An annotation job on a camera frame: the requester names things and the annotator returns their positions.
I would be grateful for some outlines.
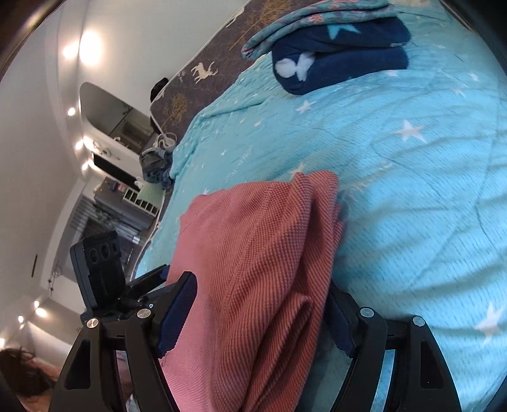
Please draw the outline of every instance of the clothes pile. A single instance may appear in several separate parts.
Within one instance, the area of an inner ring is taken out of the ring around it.
[[[181,410],[296,408],[313,361],[343,222],[338,178],[296,173],[196,197],[181,216],[167,284],[197,298],[161,365]]]
[[[161,134],[155,139],[153,147],[145,150],[139,156],[142,178],[153,184],[162,184],[162,189],[172,186],[174,180],[169,177],[172,166],[172,151],[176,145],[175,140]]]
[[[272,51],[282,87],[302,95],[381,70],[408,67],[410,32],[387,0],[324,0],[269,25],[243,47],[245,58]]]

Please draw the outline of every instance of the person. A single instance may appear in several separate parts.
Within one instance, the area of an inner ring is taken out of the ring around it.
[[[118,353],[117,359],[123,397],[129,404],[133,387],[126,356]],[[0,351],[0,371],[27,412],[48,412],[60,375],[57,367],[37,359],[34,353],[23,348],[8,348]]]

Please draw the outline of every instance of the bed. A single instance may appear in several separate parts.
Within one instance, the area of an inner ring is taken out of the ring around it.
[[[407,70],[292,96],[266,55],[200,111],[174,152],[174,193],[137,274],[170,262],[195,196],[331,170],[347,221],[334,282],[385,318],[424,316],[463,411],[479,412],[507,374],[507,79],[438,2],[396,3],[412,33]],[[392,361],[386,353],[372,411],[383,409]],[[300,410],[328,411],[349,362],[323,327]]]

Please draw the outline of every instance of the recessed light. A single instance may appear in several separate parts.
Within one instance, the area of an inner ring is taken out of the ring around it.
[[[79,42],[75,42],[65,46],[63,48],[62,54],[67,60],[74,59],[78,56],[79,52]]]
[[[87,66],[95,66],[102,57],[102,40],[94,31],[87,31],[79,44],[79,59]]]
[[[91,140],[88,136],[83,136],[83,143],[88,150],[93,151],[95,149],[93,140]]]
[[[37,316],[40,316],[41,318],[45,318],[48,315],[46,310],[42,309],[41,307],[38,307],[37,309],[35,309],[35,314]]]

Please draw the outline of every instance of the star print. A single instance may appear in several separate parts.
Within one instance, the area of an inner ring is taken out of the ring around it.
[[[459,89],[459,88],[458,88],[458,89],[452,89],[452,91],[453,91],[454,93],[456,93],[456,94],[461,94],[463,97],[466,97],[466,96],[465,96],[465,93],[463,93],[463,90],[461,90],[461,89]]]
[[[315,103],[314,101],[313,101],[312,103],[309,103],[309,102],[308,102],[308,100],[305,100],[305,102],[303,103],[303,105],[302,105],[301,107],[298,107],[298,108],[296,109],[296,112],[299,112],[299,114],[301,114],[301,113],[303,113],[303,112],[305,112],[305,111],[309,110],[309,109],[310,109],[310,106],[311,106],[312,104],[314,104],[314,103]]]
[[[422,129],[424,129],[424,126],[414,127],[408,120],[404,120],[403,129],[397,130],[394,133],[401,134],[404,142],[406,142],[410,137],[414,137],[426,143],[425,138],[421,135],[421,133],[419,133]]]
[[[354,27],[353,24],[328,24],[327,28],[328,28],[329,38],[331,40],[336,39],[336,36],[340,32],[340,30],[347,30],[347,31],[351,31],[352,33],[357,33],[357,34],[361,33],[359,30],[357,30],[357,28]]]
[[[490,343],[493,340],[494,334],[501,332],[500,328],[498,327],[498,321],[500,320],[500,317],[502,316],[504,310],[505,306],[502,306],[500,309],[495,311],[493,303],[489,302],[486,318],[474,326],[475,330],[479,330],[485,335],[482,346]]]
[[[306,167],[306,165],[303,162],[301,162],[296,169],[291,170],[289,172],[289,174],[291,175],[291,180],[294,178],[294,176],[296,175],[296,173],[302,173],[303,170],[305,169],[305,167]]]

